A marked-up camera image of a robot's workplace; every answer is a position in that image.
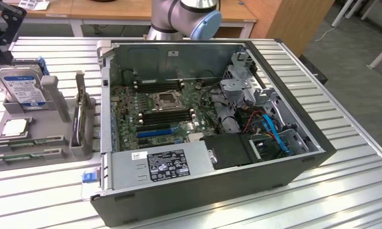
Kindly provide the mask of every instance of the slotted metal surface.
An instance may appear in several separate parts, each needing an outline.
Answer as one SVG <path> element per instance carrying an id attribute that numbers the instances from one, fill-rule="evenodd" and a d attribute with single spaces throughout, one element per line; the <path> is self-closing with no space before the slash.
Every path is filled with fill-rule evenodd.
<path id="1" fill-rule="evenodd" d="M 382 228 L 381 147 L 286 47 L 269 39 L 254 40 L 254 44 L 332 140 L 337 154 L 286 187 L 119 228 Z M 21 37 L 13 55 L 47 59 L 65 97 L 76 94 L 75 71 L 86 70 L 87 91 L 99 99 L 95 45 L 94 38 Z M 261 72 L 258 75 L 270 86 L 265 75 Z M 3 99 L 0 92 L 0 119 Z M 99 105 L 98 101 L 95 152 L 99 151 Z M 91 203 L 82 200 L 82 173 L 96 166 L 99 153 L 90 161 L 0 172 L 0 229 L 107 228 Z"/>

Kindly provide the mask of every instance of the motherboard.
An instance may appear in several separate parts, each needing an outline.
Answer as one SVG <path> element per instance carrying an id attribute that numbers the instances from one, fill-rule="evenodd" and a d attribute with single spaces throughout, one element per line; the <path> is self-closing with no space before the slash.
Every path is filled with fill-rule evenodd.
<path id="1" fill-rule="evenodd" d="M 111 87 L 114 151 L 198 141 L 223 132 L 201 80 Z"/>

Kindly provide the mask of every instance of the green circuit board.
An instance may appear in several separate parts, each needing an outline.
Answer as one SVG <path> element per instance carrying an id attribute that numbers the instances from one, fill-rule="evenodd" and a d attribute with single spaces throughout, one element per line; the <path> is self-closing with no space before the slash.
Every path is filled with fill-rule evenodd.
<path id="1" fill-rule="evenodd" d="M 209 136 L 217 134 L 218 131 L 223 131 L 221 125 L 218 125 L 218 114 L 210 103 L 209 95 L 205 96 L 201 104 L 202 93 L 209 87 L 196 90 L 195 84 L 196 81 L 184 82 L 183 90 L 176 92 L 183 109 L 194 109 L 195 117 L 192 121 L 167 123 L 174 129 L 171 135 L 143 138 L 136 136 L 136 128 L 143 126 L 139 123 L 142 118 L 139 113 L 155 112 L 152 96 L 162 93 L 140 94 L 132 87 L 111 87 L 111 111 L 116 119 L 116 151 L 179 144 L 187 141 L 187 136 L 191 133 L 203 133 L 205 136 Z"/>

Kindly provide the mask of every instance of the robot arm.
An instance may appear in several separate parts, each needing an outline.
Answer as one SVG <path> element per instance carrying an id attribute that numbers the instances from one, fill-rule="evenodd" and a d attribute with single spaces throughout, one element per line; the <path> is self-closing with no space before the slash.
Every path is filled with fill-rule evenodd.
<path id="1" fill-rule="evenodd" d="M 5 30 L 1 30 L 0 28 L 0 64 L 11 64 L 13 55 L 11 51 L 8 51 L 8 48 L 12 44 L 13 38 L 16 37 L 27 11 L 21 7 L 5 4 L 0 0 L 0 13 L 8 24 Z"/>
<path id="2" fill-rule="evenodd" d="M 221 26 L 217 0 L 152 0 L 148 40 L 209 40 Z"/>

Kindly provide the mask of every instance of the power supply label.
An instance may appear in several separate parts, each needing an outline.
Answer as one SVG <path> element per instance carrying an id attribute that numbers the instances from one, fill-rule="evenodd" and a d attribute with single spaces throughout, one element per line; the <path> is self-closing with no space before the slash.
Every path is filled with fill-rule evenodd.
<path id="1" fill-rule="evenodd" d="M 33 76 L 5 76 L 4 82 L 19 103 L 27 107 L 43 106 L 45 98 L 40 88 L 36 87 Z"/>
<path id="2" fill-rule="evenodd" d="M 190 175 L 184 150 L 148 154 L 150 178 L 154 182 Z"/>

